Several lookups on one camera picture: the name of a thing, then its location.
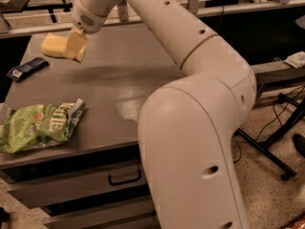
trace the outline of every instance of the floor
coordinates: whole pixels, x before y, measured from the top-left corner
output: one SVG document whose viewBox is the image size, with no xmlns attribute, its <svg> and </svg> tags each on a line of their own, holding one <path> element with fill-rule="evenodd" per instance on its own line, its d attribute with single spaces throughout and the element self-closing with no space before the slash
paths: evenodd
<svg viewBox="0 0 305 229">
<path fill-rule="evenodd" d="M 275 119 L 272 103 L 277 93 L 263 94 L 263 107 L 253 109 L 247 121 L 242 124 L 242 130 L 252 137 L 257 137 L 262 128 Z M 275 106 L 278 113 L 284 108 L 285 104 Z M 294 109 L 295 107 L 288 106 L 280 119 L 284 122 Z M 262 132 L 259 140 L 268 137 L 279 126 L 276 120 Z M 232 140 L 233 159 L 238 160 L 240 157 L 235 169 L 252 228 L 279 228 L 305 210 L 305 159 L 295 150 L 292 136 L 296 133 L 305 135 L 304 121 L 300 121 L 270 149 L 297 171 L 297 176 L 288 181 L 280 178 L 282 172 L 268 158 L 248 143 L 239 142 L 243 141 L 240 136 L 235 136 Z M 0 179 L 0 206 L 10 213 L 10 221 L 5 223 L 3 228 L 44 229 L 41 220 L 48 215 L 39 209 L 26 208 L 7 194 L 6 188 L 7 184 Z"/>
</svg>

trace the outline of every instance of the drawer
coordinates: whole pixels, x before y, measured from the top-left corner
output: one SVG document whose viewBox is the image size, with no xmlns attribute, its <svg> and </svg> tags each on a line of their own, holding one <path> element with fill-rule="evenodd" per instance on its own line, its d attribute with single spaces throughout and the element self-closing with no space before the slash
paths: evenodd
<svg viewBox="0 0 305 229">
<path fill-rule="evenodd" d="M 137 160 L 15 183 L 8 192 L 29 208 L 44 207 L 146 184 Z"/>
<path fill-rule="evenodd" d="M 119 221 L 87 227 L 84 229 L 144 229 L 148 226 L 158 224 L 159 222 L 157 216 L 152 213 L 129 219 L 121 219 Z"/>
<path fill-rule="evenodd" d="M 138 145 L 132 145 L 81 156 L 69 156 L 49 161 L 41 160 L 39 163 L 4 169 L 1 172 L 4 174 L 5 181 L 12 184 L 139 159 Z"/>
<path fill-rule="evenodd" d="M 116 226 L 130 220 L 146 219 L 153 222 L 153 201 L 150 196 L 133 198 L 112 204 L 68 213 L 44 220 L 50 229 L 81 229 L 92 226 Z"/>
</svg>

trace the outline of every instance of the chip bag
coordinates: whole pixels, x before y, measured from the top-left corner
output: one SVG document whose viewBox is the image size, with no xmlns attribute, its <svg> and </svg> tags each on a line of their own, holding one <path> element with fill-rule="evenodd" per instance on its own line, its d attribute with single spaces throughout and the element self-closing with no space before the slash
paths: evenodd
<svg viewBox="0 0 305 229">
<path fill-rule="evenodd" d="M 78 99 L 10 110 L 0 126 L 0 152 L 17 153 L 69 141 L 84 109 L 84 101 Z"/>
</svg>

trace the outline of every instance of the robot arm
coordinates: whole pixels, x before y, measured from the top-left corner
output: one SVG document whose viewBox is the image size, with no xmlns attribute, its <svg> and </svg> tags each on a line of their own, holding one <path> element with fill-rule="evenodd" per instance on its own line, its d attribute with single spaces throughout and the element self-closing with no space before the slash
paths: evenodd
<svg viewBox="0 0 305 229">
<path fill-rule="evenodd" d="M 127 0 L 187 77 L 153 93 L 138 122 L 142 162 L 163 229 L 250 228 L 231 138 L 254 104 L 254 74 L 174 0 Z M 74 24 L 100 30 L 120 0 L 77 0 Z"/>
</svg>

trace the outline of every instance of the yellow sponge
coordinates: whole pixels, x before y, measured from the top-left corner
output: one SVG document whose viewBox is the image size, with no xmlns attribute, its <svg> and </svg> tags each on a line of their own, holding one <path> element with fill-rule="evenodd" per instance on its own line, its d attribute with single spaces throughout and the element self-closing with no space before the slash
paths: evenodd
<svg viewBox="0 0 305 229">
<path fill-rule="evenodd" d="M 53 33 L 48 33 L 45 40 L 41 44 L 41 52 L 50 57 L 66 57 L 68 59 L 74 59 L 78 62 L 82 62 L 83 57 L 86 51 L 86 42 L 82 38 L 80 40 L 82 43 L 82 47 L 80 48 L 80 44 L 77 44 L 77 35 L 74 33 L 74 29 L 71 30 L 69 37 L 58 36 Z"/>
<path fill-rule="evenodd" d="M 74 59 L 86 44 L 87 38 L 82 31 L 72 28 L 68 36 L 67 47 L 64 50 L 64 57 Z"/>
</svg>

